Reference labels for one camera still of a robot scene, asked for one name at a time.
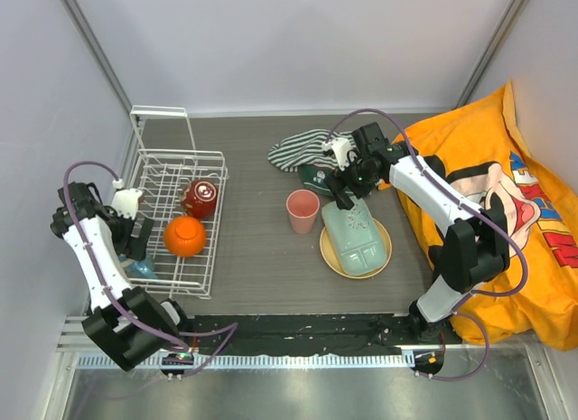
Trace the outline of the pink cup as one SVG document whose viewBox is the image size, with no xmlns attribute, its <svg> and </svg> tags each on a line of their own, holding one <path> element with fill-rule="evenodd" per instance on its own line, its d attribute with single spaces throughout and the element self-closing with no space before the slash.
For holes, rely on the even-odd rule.
<svg viewBox="0 0 578 420">
<path fill-rule="evenodd" d="M 313 191 L 301 189 L 287 197 L 285 207 L 294 232 L 307 234 L 312 230 L 321 202 Z"/>
</svg>

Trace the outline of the blue patterned bowl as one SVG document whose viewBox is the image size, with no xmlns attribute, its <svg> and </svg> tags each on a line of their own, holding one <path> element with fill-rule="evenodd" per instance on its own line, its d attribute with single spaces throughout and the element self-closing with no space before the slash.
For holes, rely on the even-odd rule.
<svg viewBox="0 0 578 420">
<path fill-rule="evenodd" d="M 126 276 L 129 278 L 156 280 L 157 275 L 154 271 L 154 261 L 149 254 L 145 255 L 143 260 L 134 260 L 124 255 L 119 257 L 121 266 Z"/>
</svg>

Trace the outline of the yellow round plate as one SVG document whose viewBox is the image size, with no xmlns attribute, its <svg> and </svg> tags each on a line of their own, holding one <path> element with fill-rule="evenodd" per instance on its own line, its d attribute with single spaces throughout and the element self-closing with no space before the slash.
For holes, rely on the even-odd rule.
<svg viewBox="0 0 578 420">
<path fill-rule="evenodd" d="M 369 279 L 369 278 L 379 274 L 380 272 L 382 272 L 385 269 L 385 267 L 388 265 L 389 260 L 392 256 L 392 251 L 393 251 L 392 240 L 391 240 L 391 237 L 389 236 L 388 231 L 383 226 L 383 224 L 380 221 L 378 221 L 377 219 L 374 219 L 374 222 L 376 224 L 376 227 L 377 227 L 378 232 L 379 232 L 379 236 L 381 237 L 381 240 L 384 244 L 384 248 L 385 248 L 386 254 L 387 254 L 386 261 L 385 261 L 384 265 L 381 266 L 380 268 L 377 268 L 373 271 L 367 272 L 366 274 L 363 274 L 363 275 L 348 275 L 342 269 L 342 267 L 340 265 L 340 261 L 338 259 L 338 256 L 337 256 L 337 254 L 334 250 L 334 247 L 331 243 L 331 239 L 330 239 L 328 230 L 326 227 L 324 227 L 322 229 L 322 232 L 320 235 L 319 246 L 320 246 L 320 251 L 321 251 L 323 260 L 331 268 L 332 271 L 334 271 L 335 273 L 337 273 L 343 277 L 346 277 L 348 279 L 363 280 L 363 279 Z"/>
</svg>

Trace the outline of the orange bowl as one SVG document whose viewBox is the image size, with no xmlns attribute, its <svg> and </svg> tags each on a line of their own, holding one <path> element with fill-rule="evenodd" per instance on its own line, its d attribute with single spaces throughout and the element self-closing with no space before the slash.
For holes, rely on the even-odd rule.
<svg viewBox="0 0 578 420">
<path fill-rule="evenodd" d="M 180 216 L 170 221 L 163 231 L 166 249 L 177 257 L 194 257 L 207 244 L 207 232 L 200 221 Z"/>
</svg>

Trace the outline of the red patterned cup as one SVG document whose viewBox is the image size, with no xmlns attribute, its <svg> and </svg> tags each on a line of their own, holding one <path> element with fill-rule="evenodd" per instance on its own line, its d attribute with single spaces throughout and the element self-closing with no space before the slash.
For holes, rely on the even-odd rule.
<svg viewBox="0 0 578 420">
<path fill-rule="evenodd" d="M 180 204 L 185 214 L 195 219 L 211 217 L 217 207 L 218 188 L 206 180 L 191 181 L 183 190 Z"/>
</svg>

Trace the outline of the green striped towel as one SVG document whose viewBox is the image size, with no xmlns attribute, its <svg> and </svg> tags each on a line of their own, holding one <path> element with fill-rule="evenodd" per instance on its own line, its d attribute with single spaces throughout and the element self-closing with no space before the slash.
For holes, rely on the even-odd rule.
<svg viewBox="0 0 578 420">
<path fill-rule="evenodd" d="M 328 133 L 317 128 L 288 136 L 270 148 L 267 160 L 282 172 L 297 173 L 305 189 L 331 197 L 325 180 L 338 168 L 338 162 L 333 154 L 323 151 Z"/>
</svg>

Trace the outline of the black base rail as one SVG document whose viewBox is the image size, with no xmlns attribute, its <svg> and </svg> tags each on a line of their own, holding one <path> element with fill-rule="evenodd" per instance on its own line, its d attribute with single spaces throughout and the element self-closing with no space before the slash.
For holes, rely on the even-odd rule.
<svg viewBox="0 0 578 420">
<path fill-rule="evenodd" d="M 409 327 L 409 317 L 392 313 L 350 314 L 250 314 L 195 315 L 183 331 L 202 332 L 196 347 L 211 354 L 224 341 L 225 332 L 216 331 L 232 323 L 238 325 L 220 352 L 230 356 L 310 357 L 398 353 L 401 345 L 448 345 L 461 338 L 448 324 L 443 335 L 418 338 Z"/>
</svg>

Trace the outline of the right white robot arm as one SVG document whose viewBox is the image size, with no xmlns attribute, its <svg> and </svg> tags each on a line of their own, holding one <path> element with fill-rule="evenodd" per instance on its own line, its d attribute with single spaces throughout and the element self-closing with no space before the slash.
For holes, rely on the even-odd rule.
<svg viewBox="0 0 578 420">
<path fill-rule="evenodd" d="M 355 130 L 351 138 L 329 135 L 322 150 L 337 162 L 326 184 L 338 209 L 351 210 L 383 181 L 434 221 L 443 243 L 429 253 L 432 285 L 409 307 L 413 340 L 431 341 L 473 288 L 508 268 L 507 217 L 500 200 L 489 210 L 468 201 L 407 141 L 390 143 L 377 123 Z"/>
</svg>

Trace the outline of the light green divided tray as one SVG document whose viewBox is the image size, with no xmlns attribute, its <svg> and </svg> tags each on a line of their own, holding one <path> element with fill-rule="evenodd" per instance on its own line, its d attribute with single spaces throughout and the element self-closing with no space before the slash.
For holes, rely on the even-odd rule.
<svg viewBox="0 0 578 420">
<path fill-rule="evenodd" d="M 367 204 L 353 201 L 351 210 L 340 210 L 335 202 L 324 205 L 322 221 L 344 272 L 363 275 L 383 266 L 387 254 Z"/>
</svg>

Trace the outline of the orange cartoon cloth bag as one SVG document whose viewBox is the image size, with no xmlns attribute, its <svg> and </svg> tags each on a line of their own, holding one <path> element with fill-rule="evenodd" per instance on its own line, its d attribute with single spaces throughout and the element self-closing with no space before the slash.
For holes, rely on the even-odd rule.
<svg viewBox="0 0 578 420">
<path fill-rule="evenodd" d="M 528 278 L 517 294 L 475 295 L 452 317 L 458 335 L 492 343 L 532 330 L 547 346 L 577 346 L 577 196 L 529 152 L 514 92 L 493 94 L 406 129 L 416 151 L 459 194 L 490 204 L 498 196 Z"/>
</svg>

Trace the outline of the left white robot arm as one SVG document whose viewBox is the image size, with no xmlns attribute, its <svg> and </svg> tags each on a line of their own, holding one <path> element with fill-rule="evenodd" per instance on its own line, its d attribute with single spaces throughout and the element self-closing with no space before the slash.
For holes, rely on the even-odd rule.
<svg viewBox="0 0 578 420">
<path fill-rule="evenodd" d="M 116 185 L 109 204 L 92 182 L 60 188 L 63 205 L 52 216 L 51 231 L 75 253 L 89 287 L 84 332 L 129 371 L 160 349 L 186 350 L 192 325 L 175 301 L 156 301 L 126 274 L 121 260 L 145 260 L 154 222 L 137 218 L 142 191 Z"/>
</svg>

